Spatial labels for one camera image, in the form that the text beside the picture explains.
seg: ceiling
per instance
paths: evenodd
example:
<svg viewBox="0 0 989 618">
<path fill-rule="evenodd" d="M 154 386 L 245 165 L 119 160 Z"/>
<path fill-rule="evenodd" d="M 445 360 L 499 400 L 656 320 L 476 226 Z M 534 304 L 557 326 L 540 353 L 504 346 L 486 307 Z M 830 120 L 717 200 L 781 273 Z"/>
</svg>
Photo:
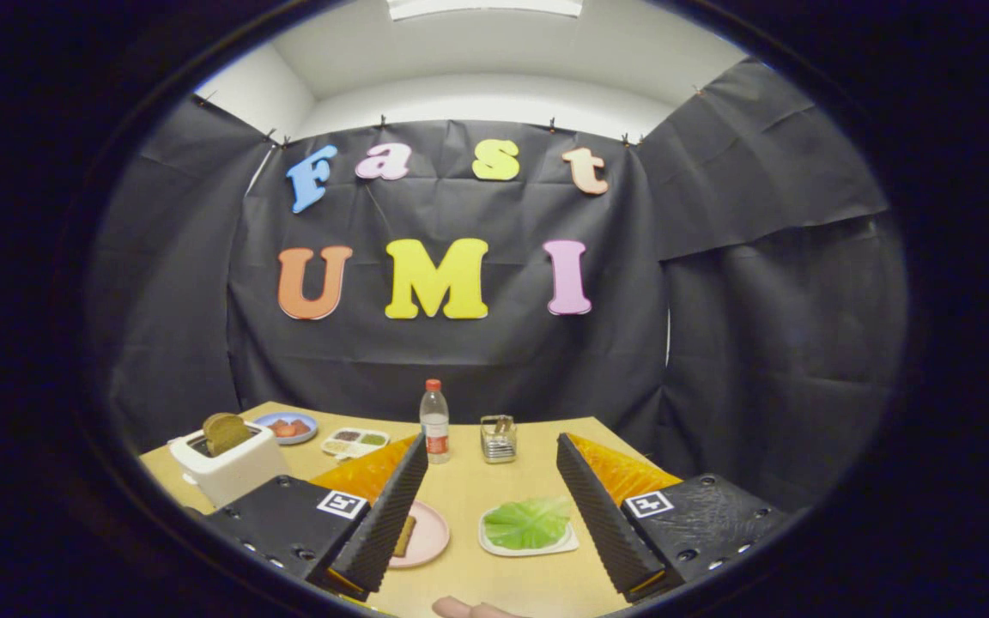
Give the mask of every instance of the ceiling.
<svg viewBox="0 0 989 618">
<path fill-rule="evenodd" d="M 454 11 L 392 22 L 353 0 L 274 39 L 315 99 L 420 77 L 517 74 L 596 83 L 678 106 L 745 54 L 643 0 L 586 0 L 581 15 Z"/>
</svg>

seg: bread slice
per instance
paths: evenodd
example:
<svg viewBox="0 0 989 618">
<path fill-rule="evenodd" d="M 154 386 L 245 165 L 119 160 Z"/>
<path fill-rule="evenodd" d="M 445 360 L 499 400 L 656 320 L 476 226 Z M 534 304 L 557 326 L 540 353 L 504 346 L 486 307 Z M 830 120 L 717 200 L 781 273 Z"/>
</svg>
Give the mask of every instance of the bread slice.
<svg viewBox="0 0 989 618">
<path fill-rule="evenodd" d="M 411 535 L 415 533 L 416 521 L 415 516 L 407 516 L 407 523 L 403 524 L 403 532 L 399 536 L 399 540 L 396 541 L 396 551 L 393 551 L 391 555 L 396 556 L 396 558 L 403 558 L 407 555 L 407 545 L 411 542 Z"/>
</svg>

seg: yellow letter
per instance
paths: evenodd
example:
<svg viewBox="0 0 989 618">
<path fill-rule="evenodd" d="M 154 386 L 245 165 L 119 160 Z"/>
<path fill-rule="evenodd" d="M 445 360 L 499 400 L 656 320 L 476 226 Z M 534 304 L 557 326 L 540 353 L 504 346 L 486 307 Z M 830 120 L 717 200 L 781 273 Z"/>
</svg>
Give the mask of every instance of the yellow letter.
<svg viewBox="0 0 989 618">
<path fill-rule="evenodd" d="M 518 144 L 510 140 L 483 140 L 476 144 L 476 160 L 471 162 L 471 171 L 476 173 L 476 179 L 513 179 L 521 171 L 515 156 L 518 156 Z"/>
<path fill-rule="evenodd" d="M 446 292 L 445 317 L 454 320 L 487 317 L 479 277 L 487 243 L 481 239 L 457 239 L 452 242 L 440 266 L 436 267 L 425 247 L 416 239 L 392 241 L 388 243 L 387 251 L 396 261 L 391 305 L 384 310 L 389 318 L 410 320 L 419 314 L 419 308 L 411 300 L 412 288 L 419 297 L 422 309 L 431 318 L 437 313 Z"/>
</svg>

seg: water bottle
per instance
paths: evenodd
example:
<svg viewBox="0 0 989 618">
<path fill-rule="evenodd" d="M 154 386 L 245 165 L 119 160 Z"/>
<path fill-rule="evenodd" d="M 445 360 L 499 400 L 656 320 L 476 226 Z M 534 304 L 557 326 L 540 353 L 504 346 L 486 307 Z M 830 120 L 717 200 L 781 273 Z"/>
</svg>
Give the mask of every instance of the water bottle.
<svg viewBox="0 0 989 618">
<path fill-rule="evenodd" d="M 448 403 L 440 394 L 440 380 L 428 379 L 427 391 L 419 406 L 419 422 L 427 435 L 427 458 L 430 463 L 448 461 Z"/>
</svg>

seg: bottle label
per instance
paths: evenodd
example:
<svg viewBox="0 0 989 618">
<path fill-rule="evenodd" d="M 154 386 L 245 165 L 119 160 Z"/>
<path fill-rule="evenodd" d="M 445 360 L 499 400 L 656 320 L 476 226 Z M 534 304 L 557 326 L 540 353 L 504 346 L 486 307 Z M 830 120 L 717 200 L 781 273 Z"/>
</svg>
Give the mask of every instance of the bottle label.
<svg viewBox="0 0 989 618">
<path fill-rule="evenodd" d="M 448 453 L 448 435 L 439 435 L 437 438 L 427 437 L 427 453 L 431 455 Z"/>
<path fill-rule="evenodd" d="M 431 455 L 448 453 L 447 425 L 423 425 L 422 429 L 427 435 L 427 453 Z"/>
</svg>

